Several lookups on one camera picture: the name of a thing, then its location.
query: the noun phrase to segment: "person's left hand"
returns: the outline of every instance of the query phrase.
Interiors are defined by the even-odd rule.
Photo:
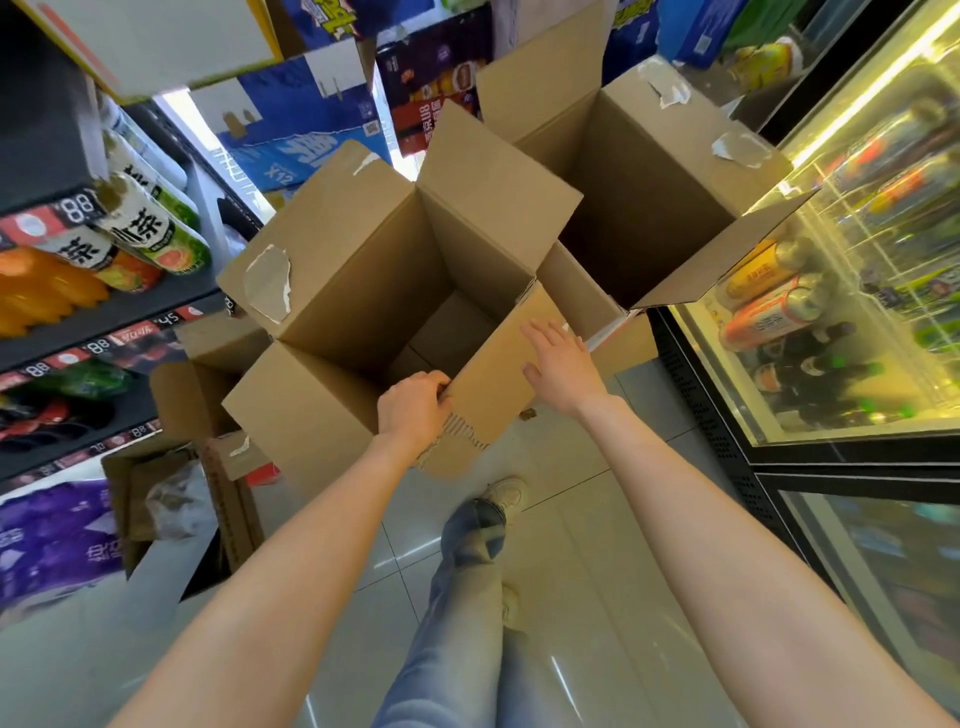
[[[376,403],[378,434],[410,462],[437,439],[453,409],[449,397],[438,401],[441,388],[449,383],[443,372],[418,372],[392,386]]]

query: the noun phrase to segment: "plastic bottle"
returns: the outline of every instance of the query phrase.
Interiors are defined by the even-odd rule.
[[[153,288],[163,277],[163,271],[152,263],[120,250],[110,237],[83,225],[45,238],[32,247],[90,271],[118,291],[140,293]]]
[[[0,307],[11,308],[34,324],[55,324],[73,313],[73,306],[52,288],[32,280],[0,276]]]
[[[127,173],[181,222],[193,229],[200,227],[200,212],[193,200],[161,176],[125,138],[110,129],[104,130],[104,146],[110,172]]]
[[[177,189],[186,189],[186,172],[183,167],[160,149],[147,133],[136,125],[125,111],[109,96],[99,94],[100,120],[104,128],[124,137],[133,149]]]
[[[130,175],[114,172],[109,182],[98,182],[97,197],[107,215],[95,225],[117,245],[177,275],[210,264],[210,249],[201,235],[158,205]]]
[[[27,335],[33,320],[0,299],[0,339],[15,339]]]
[[[104,283],[92,274],[33,248],[14,248],[0,253],[0,274],[35,281],[38,288],[52,288],[81,308],[92,308],[110,295]]]

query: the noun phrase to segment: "drink can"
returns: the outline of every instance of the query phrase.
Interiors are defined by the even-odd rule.
[[[884,167],[896,164],[947,121],[947,109],[938,101],[921,98],[867,132],[828,169],[825,177],[840,194],[868,182]]]
[[[823,273],[804,273],[739,309],[720,329],[731,352],[758,347],[809,325],[823,314],[831,286]]]
[[[960,145],[928,155],[867,198],[838,225],[844,233],[860,224],[877,231],[960,187]]]
[[[813,243],[806,237],[774,243],[717,283],[717,302],[730,311],[736,310],[794,276],[804,267],[812,251]]]

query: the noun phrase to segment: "drink pack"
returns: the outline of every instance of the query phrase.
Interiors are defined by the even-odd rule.
[[[407,156],[430,143],[444,101],[480,115],[477,72],[493,59],[492,14],[481,5],[459,15],[437,9],[381,33],[376,66]]]
[[[389,158],[353,38],[191,91],[263,192],[305,182],[348,139]]]

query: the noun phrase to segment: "led light strip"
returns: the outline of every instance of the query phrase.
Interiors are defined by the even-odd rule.
[[[938,37],[943,35],[947,29],[953,25],[957,20],[960,19],[960,2],[954,3],[950,9],[945,12],[939,20],[933,23],[929,28],[926,29],[926,32],[917,38],[916,42],[913,43],[902,56],[897,58],[892,62],[887,69],[876,77],[874,82],[867,87],[862,94],[860,94],[853,103],[851,103],[843,112],[837,116],[830,124],[824,129],[817,138],[813,140],[812,143],[804,147],[795,157],[793,157],[793,166],[800,167],[808,159],[810,159],[813,154],[820,149],[834,134],[836,134],[840,129],[842,129],[847,122],[849,122],[855,115],[857,115],[867,104],[873,101],[874,97],[891,81],[896,78],[899,73],[906,68],[915,58],[921,54],[926,53],[930,50],[930,45]]]

